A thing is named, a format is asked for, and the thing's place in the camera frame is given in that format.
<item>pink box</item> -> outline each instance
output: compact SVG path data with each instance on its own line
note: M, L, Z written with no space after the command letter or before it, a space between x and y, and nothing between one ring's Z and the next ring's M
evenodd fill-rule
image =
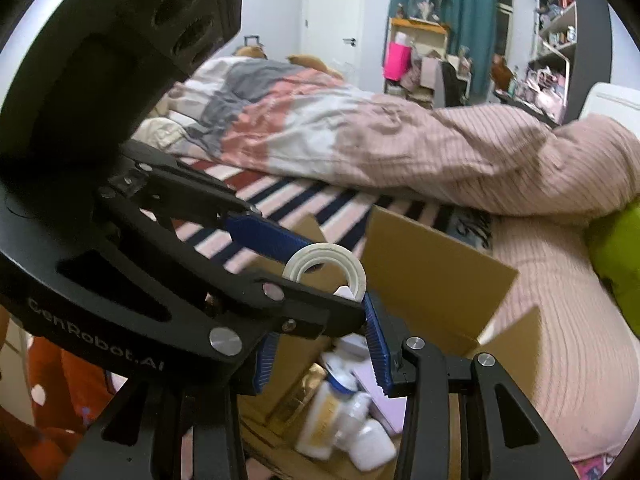
M385 61L385 79L400 81L411 66L411 47L399 43L389 44L389 53Z
M371 396L371 416L382 424L382 427L385 428L390 436L401 434L404 427L406 397L389 399L385 395L376 381L371 359L354 366L351 371L356 376L360 386Z

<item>white door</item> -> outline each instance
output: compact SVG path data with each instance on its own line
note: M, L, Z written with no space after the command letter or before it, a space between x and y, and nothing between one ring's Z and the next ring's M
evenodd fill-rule
M358 84L364 0L304 0L302 54Z

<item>bed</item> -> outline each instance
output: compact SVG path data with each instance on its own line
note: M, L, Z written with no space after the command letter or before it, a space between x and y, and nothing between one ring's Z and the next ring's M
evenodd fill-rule
M551 131L509 107L427 112L311 69L223 58L176 85L135 137L284 226L313 213L355 254L373 205L491 253L520 275L485 336L540 309L531 400L569 458L604 464L636 426L640 344L582 241L590 219L639 192L640 142L616 121L591 115ZM253 257L224 232L187 223L177 233L232 272Z

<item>stuffed animal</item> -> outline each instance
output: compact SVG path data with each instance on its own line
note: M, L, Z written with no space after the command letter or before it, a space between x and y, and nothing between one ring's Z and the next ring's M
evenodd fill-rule
M236 50L235 56L255 57L257 59L268 59L261 46L242 46Z
M491 65L491 79L494 80L495 87L506 92L509 89L509 82L512 77L513 73L507 67L504 57L494 54L494 61Z
M333 78L344 81L344 77L340 72L333 68L329 68L319 57L308 56L306 54L294 54L293 56L287 57L287 59L291 64L303 66L305 68L313 68L314 70L318 70L318 72L324 72Z

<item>door frame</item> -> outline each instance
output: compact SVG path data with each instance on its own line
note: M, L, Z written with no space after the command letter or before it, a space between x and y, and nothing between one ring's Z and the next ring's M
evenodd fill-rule
M355 55L355 74L353 85L358 86L360 84L360 63L362 62L362 37L364 35L364 18L365 18L365 3L366 0L360 0L360 9L358 14L358 30L356 31L356 40L358 41L358 46L356 47L356 55ZM302 19L300 20L300 50L303 51L305 49L305 37L306 37L306 19L308 17L308 0L302 0Z

